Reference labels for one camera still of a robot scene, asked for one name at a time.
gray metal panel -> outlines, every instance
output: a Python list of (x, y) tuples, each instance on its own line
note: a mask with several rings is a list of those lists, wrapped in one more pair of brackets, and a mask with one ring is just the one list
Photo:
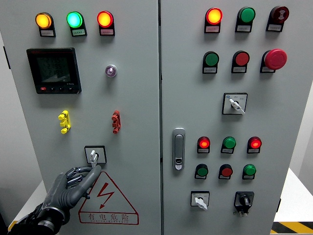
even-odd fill
[[(114, 16), (115, 37), (99, 36), (96, 17), (103, 10)], [(71, 37), (70, 11), (82, 13), (87, 37)], [(56, 38), (39, 36), (39, 12), (54, 18)], [(60, 234), (160, 234), (157, 0), (5, 0), (0, 29), (46, 188), (58, 173), (87, 164), (85, 145), (105, 145), (104, 170), (139, 213), (138, 226), (80, 224), (81, 200)], [(39, 47), (76, 49), (81, 94), (36, 94), (26, 49)], [(109, 64), (117, 66), (115, 78), (105, 76)], [(72, 128), (62, 135), (58, 115), (64, 109)], [(122, 124), (117, 135), (112, 133), (115, 110)]]
[[(265, 32), (268, 15), (277, 5), (290, 10), (282, 33)], [(234, 33), (238, 11), (253, 7), (251, 33)], [(220, 34), (204, 35), (204, 16), (211, 7), (224, 14)], [(162, 113), (164, 234), (267, 235), (270, 232), (312, 83), (311, 1), (163, 0)], [(260, 74), (265, 51), (286, 51), (286, 65), (274, 74)], [(218, 73), (202, 75), (207, 51), (220, 57)], [(246, 74), (231, 74), (233, 54), (250, 54)], [(222, 116), (223, 93), (246, 92), (246, 114)], [(185, 168), (172, 168), (172, 131), (186, 130)], [(208, 155), (197, 154), (201, 136), (211, 140)], [(234, 154), (221, 154), (222, 141), (233, 136)], [(247, 141), (261, 138), (260, 154), (247, 154)], [(207, 164), (206, 180), (194, 179), (198, 164)], [(219, 168), (230, 164), (230, 180), (218, 180)], [(255, 180), (243, 181), (246, 164), (255, 164)], [(190, 191), (209, 190), (208, 211), (190, 206)], [(236, 191), (253, 191), (248, 217), (233, 214)]]

green push button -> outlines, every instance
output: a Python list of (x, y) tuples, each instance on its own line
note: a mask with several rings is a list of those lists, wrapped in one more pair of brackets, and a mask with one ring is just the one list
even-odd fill
[(198, 175), (200, 175), (200, 176), (206, 176), (208, 173), (209, 173), (209, 171), (206, 168), (198, 169)]
[(223, 140), (223, 145), (228, 148), (228, 149), (232, 149), (236, 146), (236, 141), (235, 141), (235, 138), (233, 137), (226, 137), (224, 140)]
[(247, 175), (254, 175), (256, 173), (256, 168), (252, 164), (248, 164), (244, 167), (244, 173)]
[(209, 53), (206, 58), (205, 62), (208, 66), (214, 66), (218, 63), (219, 57), (216, 53)]
[(239, 19), (245, 23), (253, 21), (255, 18), (255, 11), (251, 7), (244, 7), (239, 11)]

yellow cable connector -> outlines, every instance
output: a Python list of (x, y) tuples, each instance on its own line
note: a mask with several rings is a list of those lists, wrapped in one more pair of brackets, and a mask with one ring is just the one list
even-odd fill
[(61, 112), (61, 114), (58, 116), (58, 119), (60, 120), (60, 126), (63, 127), (61, 133), (66, 134), (71, 128), (68, 111), (64, 110)]

robotic arm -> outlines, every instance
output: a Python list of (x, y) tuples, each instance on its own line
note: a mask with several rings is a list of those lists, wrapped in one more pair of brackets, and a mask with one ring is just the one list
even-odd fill
[[(77, 173), (89, 172), (86, 177)], [(99, 177), (101, 167), (74, 167), (61, 173), (54, 181), (42, 204), (21, 219), (8, 235), (46, 233), (57, 234), (62, 225), (69, 222), (69, 210), (85, 197), (90, 199), (87, 190)]]

yellow black hazard stripe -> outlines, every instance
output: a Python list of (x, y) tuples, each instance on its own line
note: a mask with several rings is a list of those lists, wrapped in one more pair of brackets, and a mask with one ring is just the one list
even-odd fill
[(274, 222), (271, 234), (313, 234), (313, 222)]

